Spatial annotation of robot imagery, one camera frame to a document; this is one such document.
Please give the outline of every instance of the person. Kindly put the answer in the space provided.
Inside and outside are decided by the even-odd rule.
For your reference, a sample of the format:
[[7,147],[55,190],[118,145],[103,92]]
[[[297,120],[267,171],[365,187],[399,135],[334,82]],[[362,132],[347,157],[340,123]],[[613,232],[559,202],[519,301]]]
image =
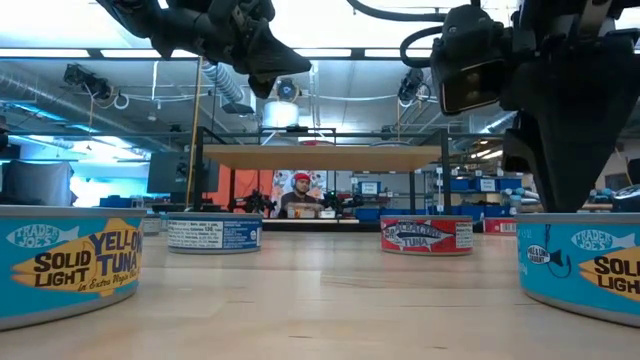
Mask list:
[[311,187],[311,177],[305,173],[297,173],[293,176],[295,181],[293,191],[288,192],[280,198],[279,218],[287,217],[288,205],[295,203],[318,205],[318,199],[307,195]]

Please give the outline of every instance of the wooden shelf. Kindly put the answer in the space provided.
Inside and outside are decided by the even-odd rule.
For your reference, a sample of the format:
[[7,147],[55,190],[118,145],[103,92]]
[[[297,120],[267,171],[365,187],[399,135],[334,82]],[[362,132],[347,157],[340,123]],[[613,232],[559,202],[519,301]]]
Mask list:
[[414,171],[440,158],[438,146],[205,145],[204,156],[232,169]]

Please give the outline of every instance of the metal frame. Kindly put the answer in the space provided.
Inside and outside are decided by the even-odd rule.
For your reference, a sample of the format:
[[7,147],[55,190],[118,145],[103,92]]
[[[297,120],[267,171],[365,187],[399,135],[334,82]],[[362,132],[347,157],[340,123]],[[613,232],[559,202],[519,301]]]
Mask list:
[[[334,144],[337,145],[337,138],[397,138],[397,134],[392,133],[382,133],[382,132],[371,132],[371,133],[339,133],[336,128],[308,128],[307,132],[294,132],[291,131],[291,128],[261,128],[258,132],[255,133],[214,133],[204,126],[198,126],[196,130],[196,144],[195,144],[195,157],[194,157],[194,211],[200,211],[202,208],[202,193],[203,193],[203,177],[202,172],[204,170],[204,161],[203,161],[203,146],[207,144],[222,144],[228,145],[229,143],[225,141],[226,138],[256,138],[258,143],[261,143],[262,138],[264,137],[264,133],[271,132],[273,133],[278,131],[278,136],[280,137],[300,137],[300,136],[318,136],[325,138],[333,138]],[[330,131],[329,136],[319,135],[321,131]],[[39,135],[39,136],[53,136],[53,137],[70,137],[70,138],[78,138],[78,139],[87,139],[91,140],[92,137],[97,136],[97,134],[88,134],[86,132],[33,132],[33,131],[12,131],[10,135],[17,136],[25,136],[25,135]],[[119,138],[142,138],[142,137],[166,137],[166,138],[190,138],[192,136],[191,132],[155,132],[155,133],[127,133],[127,132],[101,132],[100,136],[115,136]],[[425,133],[401,133],[400,138],[418,138],[423,139],[418,146],[426,146],[426,145],[439,145],[441,150],[441,164],[442,164],[442,179],[443,179],[443,194],[444,194],[444,214],[451,215],[452,207],[451,207],[451,161],[449,158],[449,143],[453,140],[458,139],[503,139],[502,134],[469,134],[469,133],[449,133],[449,131],[445,129],[440,129],[432,134]],[[230,193],[229,193],[229,202],[233,200],[235,197],[235,169],[230,169]],[[337,188],[337,173],[334,171],[334,179],[333,179],[333,187],[334,191]],[[410,212],[412,215],[416,213],[416,189],[415,189],[415,172],[409,172],[409,196],[410,196]]]

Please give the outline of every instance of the red tuna can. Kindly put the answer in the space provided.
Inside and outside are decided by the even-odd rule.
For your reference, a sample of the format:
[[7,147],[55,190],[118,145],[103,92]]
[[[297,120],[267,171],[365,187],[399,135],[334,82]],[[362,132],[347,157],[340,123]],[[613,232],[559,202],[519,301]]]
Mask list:
[[471,216],[382,216],[380,231],[386,252],[435,256],[473,251]]

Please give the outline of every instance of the fluorescent light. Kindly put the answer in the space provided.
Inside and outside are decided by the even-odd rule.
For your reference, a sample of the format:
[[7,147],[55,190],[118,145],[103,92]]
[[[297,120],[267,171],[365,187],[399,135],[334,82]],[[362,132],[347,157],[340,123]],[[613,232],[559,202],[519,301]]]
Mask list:
[[115,136],[94,136],[93,137],[96,140],[100,140],[103,143],[107,143],[109,145],[113,145],[115,147],[121,148],[121,149],[128,149],[131,148],[131,144],[129,144],[128,142],[120,139],[119,137],[115,137]]
[[476,157],[483,157],[483,156],[487,155],[490,152],[491,152],[491,149],[485,150],[485,151],[480,151],[479,153],[473,154],[473,155],[475,155]]
[[86,125],[71,125],[68,126],[68,128],[75,128],[75,129],[80,129],[80,130],[84,130],[86,132],[100,132],[99,130],[96,130],[94,128],[90,128]]
[[50,57],[87,58],[87,50],[81,49],[0,49],[0,57]]
[[350,57],[351,49],[295,49],[305,57]]
[[494,157],[498,157],[498,156],[502,156],[502,150],[498,150],[494,153],[486,155],[485,157],[483,157],[483,159],[493,159]]
[[[364,51],[365,57],[400,58],[399,49],[367,49]],[[428,58],[431,56],[431,49],[407,49],[407,56],[412,58]]]
[[198,57],[198,55],[196,55],[196,54],[194,54],[194,53],[190,53],[190,52],[188,52],[188,51],[186,51],[186,50],[180,50],[180,49],[178,49],[178,50],[175,50],[175,51],[173,52],[173,54],[171,54],[171,57],[172,57],[172,58],[180,58],[180,59],[183,59],[183,58],[193,58],[193,59],[196,59],[196,58]]
[[119,50],[100,50],[102,56],[106,58],[149,58],[155,59],[160,57],[160,53],[153,49],[119,49]]
[[398,49],[367,49],[364,51],[365,57],[390,57],[399,58],[400,50]]
[[90,164],[117,164],[118,159],[113,158],[93,158],[93,159],[80,159],[79,163],[90,163]]

